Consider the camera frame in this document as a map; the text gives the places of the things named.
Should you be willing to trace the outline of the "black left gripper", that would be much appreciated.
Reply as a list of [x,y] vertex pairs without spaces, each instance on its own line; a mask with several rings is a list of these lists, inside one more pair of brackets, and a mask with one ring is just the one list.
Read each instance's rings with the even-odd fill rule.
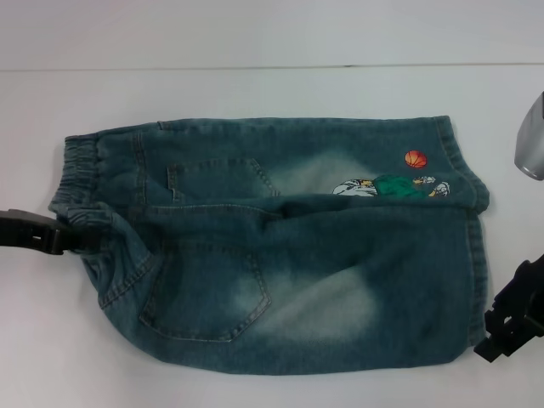
[[1,211],[1,246],[62,255],[64,251],[91,249],[92,233],[86,230],[65,230],[53,218],[9,209]]

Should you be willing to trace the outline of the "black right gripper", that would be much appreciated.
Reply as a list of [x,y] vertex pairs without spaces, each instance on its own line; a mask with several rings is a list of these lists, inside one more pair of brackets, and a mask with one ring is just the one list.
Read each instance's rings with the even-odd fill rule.
[[542,289],[543,256],[534,262],[523,261],[513,278],[495,296],[495,312],[485,313],[485,330],[489,336],[473,351],[491,363],[501,355],[511,356],[533,338],[543,337],[543,319],[526,314],[531,299]]

